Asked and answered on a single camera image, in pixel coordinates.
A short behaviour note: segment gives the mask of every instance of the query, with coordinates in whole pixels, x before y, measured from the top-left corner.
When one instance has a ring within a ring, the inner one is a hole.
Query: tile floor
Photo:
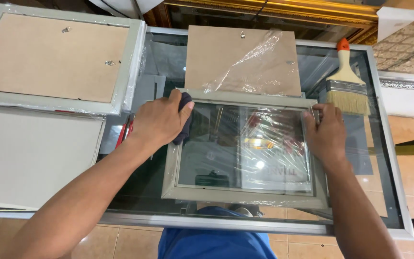
[[[394,143],[414,140],[414,118],[389,117]],[[414,218],[414,156],[399,156],[399,167],[407,196],[408,208]],[[380,186],[362,186],[366,192],[381,193]],[[262,207],[265,217],[319,220],[290,208]],[[24,220],[0,219],[0,253]],[[155,259],[162,228],[97,225],[72,252],[73,259]],[[279,259],[327,258],[343,259],[333,237],[270,234],[271,248]],[[414,259],[414,241],[397,241],[405,259]]]

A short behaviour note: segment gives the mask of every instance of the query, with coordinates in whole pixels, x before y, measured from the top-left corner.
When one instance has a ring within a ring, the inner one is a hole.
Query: man's right hand
[[[321,122],[317,125],[311,112],[304,113],[309,150],[324,166],[346,161],[346,129],[341,110],[331,103],[316,104],[312,109],[319,111]]]

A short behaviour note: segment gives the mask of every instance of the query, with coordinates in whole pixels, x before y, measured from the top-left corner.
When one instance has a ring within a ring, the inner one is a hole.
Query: silver picture frame
[[[137,58],[136,55],[141,56],[141,53],[136,52],[136,43],[141,23],[144,23],[144,21],[88,13],[68,12],[53,9],[17,6],[11,4],[0,4],[0,19],[5,13],[118,26],[129,28],[129,33],[127,35],[124,51],[122,54],[122,62],[119,67],[111,102],[103,103],[96,101],[73,100],[57,97],[0,92],[0,106],[19,106],[37,110],[62,110],[92,114],[121,113],[122,105],[124,103],[124,98],[126,95],[127,84],[129,82],[132,59]]]
[[[247,94],[226,91],[205,93],[202,90],[179,88],[191,95],[195,103],[224,104],[234,106],[267,107],[295,111],[307,111],[317,100],[295,97]],[[308,153],[308,166],[311,172],[311,195],[282,193],[263,190],[242,190],[239,188],[208,187],[178,184],[182,145],[168,144],[166,167],[161,198],[194,200],[223,203],[244,203],[269,206],[285,206],[308,209],[328,208],[328,191],[325,173],[319,160]]]

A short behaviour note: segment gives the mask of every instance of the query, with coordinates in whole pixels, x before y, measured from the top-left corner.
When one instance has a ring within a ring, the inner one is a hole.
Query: black cable
[[[127,16],[127,15],[123,14],[122,12],[120,12],[120,11],[116,10],[116,8],[114,8],[114,7],[110,6],[110,5],[109,5],[107,2],[105,2],[104,0],[100,0],[100,1],[101,1],[102,3],[104,3],[104,4],[106,4],[106,6],[108,6],[109,8],[113,9],[115,12],[117,12],[117,13],[119,13],[119,14],[121,14],[121,15],[125,16],[126,18],[130,18],[129,16]]]
[[[258,17],[258,15],[261,13],[261,11],[264,9],[264,7],[265,7],[265,5],[268,3],[268,1],[269,0],[266,0],[265,2],[264,2],[264,4],[261,6],[261,9],[260,10],[258,10],[258,12],[257,12],[257,14],[255,14],[255,16],[250,20],[250,21],[253,21],[253,20],[255,20],[257,17]]]

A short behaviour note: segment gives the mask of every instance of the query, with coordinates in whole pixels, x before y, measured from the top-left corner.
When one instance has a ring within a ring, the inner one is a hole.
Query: cardboard sheet
[[[109,103],[128,30],[5,13],[0,91]]]
[[[280,37],[273,40],[272,49],[244,59],[251,51],[260,52],[258,46],[266,46],[267,35],[267,30],[190,25],[184,87],[204,89],[205,84],[223,80],[218,90],[244,91],[244,84],[259,78],[263,87],[254,91],[256,94],[301,96],[293,32],[273,34]],[[232,68],[241,60],[245,62]]]
[[[0,207],[39,209],[95,164],[103,121],[0,107]]]

